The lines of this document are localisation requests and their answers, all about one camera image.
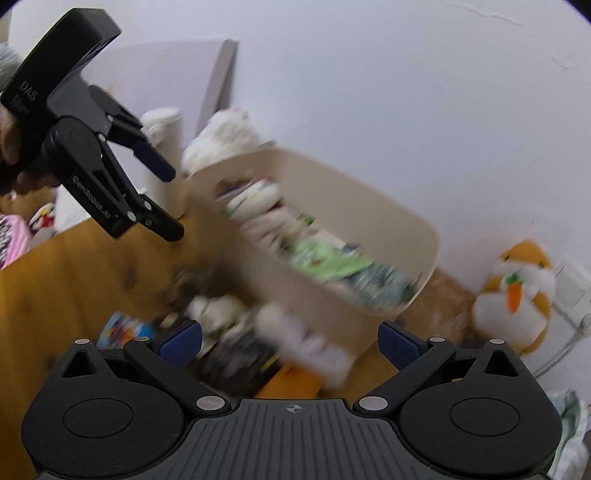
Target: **white cloth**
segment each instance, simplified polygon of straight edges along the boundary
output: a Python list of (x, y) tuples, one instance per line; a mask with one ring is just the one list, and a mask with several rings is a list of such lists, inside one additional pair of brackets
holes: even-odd
[(581, 480), (589, 461), (583, 442), (587, 430), (587, 405), (575, 390), (548, 395), (562, 421), (562, 437), (548, 476), (553, 480)]
[(319, 375), (326, 388), (341, 386), (355, 362), (354, 356), (327, 343), (322, 335), (308, 332), (299, 318), (287, 315), (272, 303), (262, 307), (256, 315), (255, 332), (276, 347), (283, 360)]

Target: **ribbed black plate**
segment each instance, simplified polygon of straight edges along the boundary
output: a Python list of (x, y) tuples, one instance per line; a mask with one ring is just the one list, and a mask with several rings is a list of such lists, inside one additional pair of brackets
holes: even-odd
[(129, 480), (449, 478), (413, 457), (386, 420), (358, 417), (342, 400), (243, 400), (196, 421), (172, 455)]

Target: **orange and white plush toy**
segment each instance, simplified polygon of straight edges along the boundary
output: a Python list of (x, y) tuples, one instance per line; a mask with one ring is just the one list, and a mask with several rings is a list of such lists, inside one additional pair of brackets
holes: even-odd
[(472, 322), (486, 340), (501, 338), (516, 353), (536, 350), (546, 335), (556, 277), (552, 263), (534, 241), (503, 253), (472, 307)]

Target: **white plush toy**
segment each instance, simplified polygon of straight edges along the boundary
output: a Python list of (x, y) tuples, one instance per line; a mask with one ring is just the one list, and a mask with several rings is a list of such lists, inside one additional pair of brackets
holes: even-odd
[(239, 107), (220, 110), (183, 153), (187, 175), (236, 155), (249, 153), (261, 145), (261, 137)]
[(275, 346), (283, 360), (310, 369), (323, 379), (325, 388), (345, 383), (355, 357), (328, 343), (324, 336), (309, 332), (298, 317), (268, 303), (261, 307), (254, 321), (257, 336)]
[(524, 240), (496, 261), (472, 307), (472, 322), (486, 340), (506, 340), (519, 354), (536, 350), (548, 331), (556, 277), (546, 252)]

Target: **pink striped bag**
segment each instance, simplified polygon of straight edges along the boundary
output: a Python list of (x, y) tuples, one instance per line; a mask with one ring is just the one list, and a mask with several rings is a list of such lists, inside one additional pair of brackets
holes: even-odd
[(31, 232), (21, 217), (0, 214), (0, 268), (27, 253), (30, 243)]

